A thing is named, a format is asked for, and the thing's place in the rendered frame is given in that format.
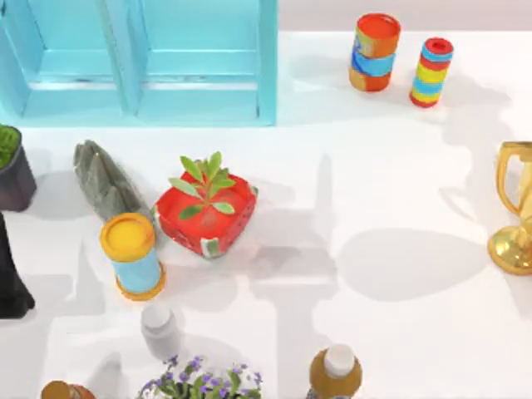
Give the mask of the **orange bottle with white cap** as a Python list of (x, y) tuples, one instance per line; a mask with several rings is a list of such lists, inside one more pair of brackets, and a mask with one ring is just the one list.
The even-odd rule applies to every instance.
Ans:
[(353, 399), (362, 385), (362, 366), (346, 344), (316, 354), (309, 368), (306, 399)]

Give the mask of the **orange and blue can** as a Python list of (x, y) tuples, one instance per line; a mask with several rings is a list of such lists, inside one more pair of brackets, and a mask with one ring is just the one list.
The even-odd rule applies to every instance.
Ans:
[(388, 14), (373, 12), (358, 19), (348, 70), (354, 88), (365, 92), (387, 88), (400, 33), (400, 23)]

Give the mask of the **gold trophy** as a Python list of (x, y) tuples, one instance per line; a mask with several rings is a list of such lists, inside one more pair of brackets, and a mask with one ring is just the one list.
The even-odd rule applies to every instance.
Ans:
[[(512, 156), (523, 163), (518, 203), (506, 194), (506, 172)], [(488, 240), (487, 249), (494, 263), (513, 275), (532, 275), (532, 141), (505, 141), (496, 163), (495, 186), (504, 207), (519, 217), (516, 226), (498, 230)]]

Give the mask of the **purple flower plant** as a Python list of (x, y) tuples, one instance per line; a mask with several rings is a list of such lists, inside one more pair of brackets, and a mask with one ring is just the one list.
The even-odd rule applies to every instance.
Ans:
[(245, 363), (227, 368), (208, 364), (203, 356), (163, 361), (160, 376), (149, 380), (135, 399), (263, 399), (263, 378)]

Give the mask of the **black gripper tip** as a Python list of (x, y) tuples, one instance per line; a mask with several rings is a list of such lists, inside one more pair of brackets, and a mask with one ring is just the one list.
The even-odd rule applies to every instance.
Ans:
[(5, 219), (0, 212), (0, 320), (24, 318), (34, 307), (35, 300), (13, 261)]

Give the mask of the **red yellow striped can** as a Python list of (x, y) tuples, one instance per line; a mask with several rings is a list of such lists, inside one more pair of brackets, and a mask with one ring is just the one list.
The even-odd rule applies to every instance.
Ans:
[(452, 43), (445, 38), (430, 37), (425, 40), (409, 94), (414, 105), (429, 108), (440, 100), (453, 51)]

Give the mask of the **red pot with green plant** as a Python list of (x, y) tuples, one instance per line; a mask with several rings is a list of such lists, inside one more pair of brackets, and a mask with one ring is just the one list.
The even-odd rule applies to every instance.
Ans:
[(176, 243), (218, 258), (244, 231), (258, 189), (223, 167), (218, 151), (203, 160), (182, 155), (180, 162), (184, 173), (168, 179), (170, 188), (152, 208), (155, 222)]

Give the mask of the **light blue rack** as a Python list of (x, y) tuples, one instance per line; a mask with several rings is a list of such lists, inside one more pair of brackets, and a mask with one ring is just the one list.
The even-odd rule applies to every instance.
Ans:
[(278, 0), (0, 0), (0, 122), (271, 126)]

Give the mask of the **brown orange bottle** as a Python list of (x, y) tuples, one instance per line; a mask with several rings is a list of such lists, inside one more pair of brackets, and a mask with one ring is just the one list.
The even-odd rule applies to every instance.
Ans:
[(41, 390), (41, 399), (96, 399), (84, 386), (53, 380)]

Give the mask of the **blue can with orange lid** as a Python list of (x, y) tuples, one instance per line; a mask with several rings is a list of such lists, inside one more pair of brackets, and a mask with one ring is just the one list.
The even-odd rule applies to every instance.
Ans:
[(165, 270), (155, 251), (155, 230), (139, 213), (123, 213), (101, 229), (100, 245), (113, 265), (116, 285), (132, 301), (149, 301), (165, 286)]

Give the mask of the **dark pot with green plant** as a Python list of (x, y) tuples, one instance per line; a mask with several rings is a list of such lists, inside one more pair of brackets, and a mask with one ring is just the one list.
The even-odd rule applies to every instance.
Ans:
[(21, 132), (13, 126), (0, 124), (0, 210), (24, 211), (36, 189)]

